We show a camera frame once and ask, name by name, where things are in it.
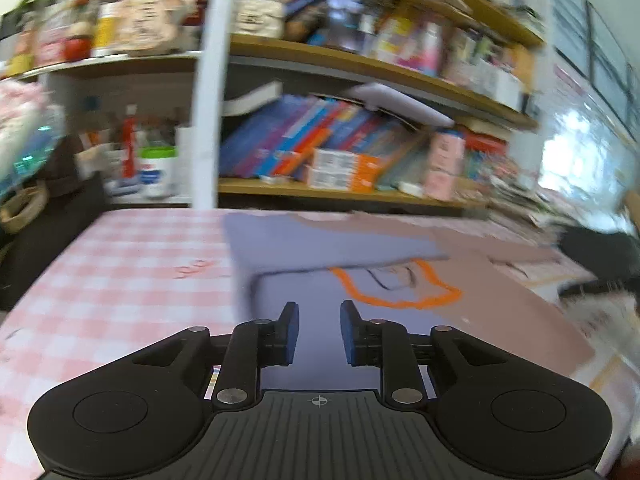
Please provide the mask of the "pink and purple knit sweater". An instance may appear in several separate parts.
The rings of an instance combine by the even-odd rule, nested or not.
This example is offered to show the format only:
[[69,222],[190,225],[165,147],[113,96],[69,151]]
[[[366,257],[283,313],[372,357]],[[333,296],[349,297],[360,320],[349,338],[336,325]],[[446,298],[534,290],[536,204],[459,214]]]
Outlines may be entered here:
[[293,363],[262,374],[268,389],[369,389],[372,366],[346,360],[341,305],[415,334],[449,325],[564,376],[594,355],[553,304],[503,273],[505,266],[559,260],[550,248],[353,214],[309,220],[297,214],[228,214],[222,222],[249,318],[299,307]]

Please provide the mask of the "pink checkered cartoon tablecloth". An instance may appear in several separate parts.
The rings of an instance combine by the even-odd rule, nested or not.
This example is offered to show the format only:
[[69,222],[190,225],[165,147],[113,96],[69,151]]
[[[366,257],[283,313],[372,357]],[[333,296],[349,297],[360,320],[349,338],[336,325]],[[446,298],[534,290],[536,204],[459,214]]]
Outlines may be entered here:
[[[240,322],[235,276],[222,220],[232,210],[124,209],[96,220],[56,258],[1,325],[1,479],[35,479],[40,463],[29,443],[32,404],[60,382],[126,356],[192,325],[214,334]],[[311,221],[352,220],[360,214],[300,214]],[[487,220],[374,216],[398,228],[448,228],[468,235],[524,243]],[[508,276],[559,308],[556,288],[586,278],[562,254],[541,263],[494,263]],[[639,418],[639,373],[593,336],[604,328],[604,307],[593,328],[578,322],[594,356],[573,378],[608,402],[612,441],[598,471],[613,466]]]

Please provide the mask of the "white power adapter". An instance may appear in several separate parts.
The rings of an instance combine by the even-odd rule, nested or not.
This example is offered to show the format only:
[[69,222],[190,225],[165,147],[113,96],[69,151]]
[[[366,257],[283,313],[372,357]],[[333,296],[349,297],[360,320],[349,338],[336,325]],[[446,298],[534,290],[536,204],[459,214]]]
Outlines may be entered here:
[[417,183],[400,182],[398,185],[398,191],[402,194],[410,195],[416,198],[424,197],[422,185]]

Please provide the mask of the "lower white orange medicine box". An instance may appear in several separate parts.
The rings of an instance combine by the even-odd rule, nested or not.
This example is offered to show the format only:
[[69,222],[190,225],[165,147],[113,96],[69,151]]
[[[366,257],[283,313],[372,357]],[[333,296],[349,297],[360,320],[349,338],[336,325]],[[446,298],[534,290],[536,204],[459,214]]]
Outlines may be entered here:
[[369,193],[374,189],[374,180],[367,174],[351,171],[333,171],[307,168],[306,185],[320,190]]

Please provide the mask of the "white orange medicine box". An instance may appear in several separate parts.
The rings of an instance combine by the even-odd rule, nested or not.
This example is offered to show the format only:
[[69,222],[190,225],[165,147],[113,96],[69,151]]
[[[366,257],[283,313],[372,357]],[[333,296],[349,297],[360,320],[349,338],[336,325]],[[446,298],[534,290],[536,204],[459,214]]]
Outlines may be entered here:
[[367,174],[351,171],[333,171],[307,168],[306,185],[320,190],[369,193],[374,189],[374,180]]
[[311,157],[311,167],[326,171],[375,171],[380,166],[380,159],[367,154],[349,151],[325,150],[316,148]]

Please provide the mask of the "upper white orange medicine box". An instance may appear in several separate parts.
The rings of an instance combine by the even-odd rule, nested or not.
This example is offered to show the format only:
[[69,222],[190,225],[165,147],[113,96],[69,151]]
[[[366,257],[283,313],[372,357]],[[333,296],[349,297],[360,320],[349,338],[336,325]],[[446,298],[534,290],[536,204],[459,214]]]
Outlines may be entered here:
[[380,166],[380,159],[367,154],[349,151],[325,150],[316,148],[311,157],[311,167],[326,171],[375,171]]

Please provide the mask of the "stack of magazines and notebooks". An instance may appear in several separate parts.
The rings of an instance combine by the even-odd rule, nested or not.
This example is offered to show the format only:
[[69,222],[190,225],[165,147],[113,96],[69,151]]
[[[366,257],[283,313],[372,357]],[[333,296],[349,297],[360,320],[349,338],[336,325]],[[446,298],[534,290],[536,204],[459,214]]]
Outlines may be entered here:
[[488,218],[524,240],[554,245],[576,222],[539,193],[499,179],[491,181],[487,195]]

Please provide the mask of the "white jar with green lid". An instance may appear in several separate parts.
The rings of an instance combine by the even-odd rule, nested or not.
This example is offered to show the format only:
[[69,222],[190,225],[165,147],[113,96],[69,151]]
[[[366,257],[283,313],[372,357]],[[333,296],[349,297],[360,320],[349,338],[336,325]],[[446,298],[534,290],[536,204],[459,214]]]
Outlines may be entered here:
[[142,194],[149,200],[163,200],[175,194],[177,150],[174,146],[148,146],[139,156]]

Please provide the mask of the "pink cartoon cylinder cup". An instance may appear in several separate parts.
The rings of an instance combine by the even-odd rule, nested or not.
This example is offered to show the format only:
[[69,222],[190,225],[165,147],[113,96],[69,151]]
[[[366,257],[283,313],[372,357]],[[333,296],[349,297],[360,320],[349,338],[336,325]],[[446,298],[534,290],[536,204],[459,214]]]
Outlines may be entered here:
[[465,140],[457,130],[437,131],[427,155],[423,192],[427,198],[448,202],[454,194],[465,151]]

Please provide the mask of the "row of colourful books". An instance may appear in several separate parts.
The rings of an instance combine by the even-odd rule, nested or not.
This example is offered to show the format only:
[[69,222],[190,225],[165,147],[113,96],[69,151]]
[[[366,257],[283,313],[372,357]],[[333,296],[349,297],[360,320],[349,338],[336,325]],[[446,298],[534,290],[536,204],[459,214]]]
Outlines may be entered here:
[[227,130],[218,174],[306,185],[314,150],[324,148],[378,157],[377,170],[356,172],[374,180],[372,192],[386,191],[395,186],[396,172],[407,169],[409,158],[419,154],[427,140],[426,129],[385,110],[368,110],[358,102],[329,96],[285,94]]

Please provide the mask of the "red books on shelf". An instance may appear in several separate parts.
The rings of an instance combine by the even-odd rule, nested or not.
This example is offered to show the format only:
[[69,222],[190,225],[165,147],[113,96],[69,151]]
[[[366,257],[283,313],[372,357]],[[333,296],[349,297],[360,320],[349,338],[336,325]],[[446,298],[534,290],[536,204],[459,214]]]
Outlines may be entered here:
[[505,140],[462,128],[464,159],[462,177],[473,183],[479,191],[488,192],[496,182],[513,177],[513,165],[506,152]]

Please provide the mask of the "white flat lamp head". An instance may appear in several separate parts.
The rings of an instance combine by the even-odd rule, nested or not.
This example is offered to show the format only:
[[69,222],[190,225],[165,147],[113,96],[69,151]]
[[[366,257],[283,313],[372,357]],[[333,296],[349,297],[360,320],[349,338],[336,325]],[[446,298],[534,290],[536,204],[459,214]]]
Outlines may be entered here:
[[401,118],[435,128],[451,128],[454,121],[411,96],[378,82],[358,84],[343,92],[349,99],[363,102],[368,110],[385,110]]

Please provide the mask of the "pink bouquet in wrapping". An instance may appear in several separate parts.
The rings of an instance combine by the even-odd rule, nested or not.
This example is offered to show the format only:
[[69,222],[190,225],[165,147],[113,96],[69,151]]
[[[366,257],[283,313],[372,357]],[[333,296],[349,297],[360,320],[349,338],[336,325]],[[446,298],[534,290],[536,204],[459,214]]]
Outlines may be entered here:
[[65,136],[64,108],[36,82],[1,81],[0,194],[32,178]]

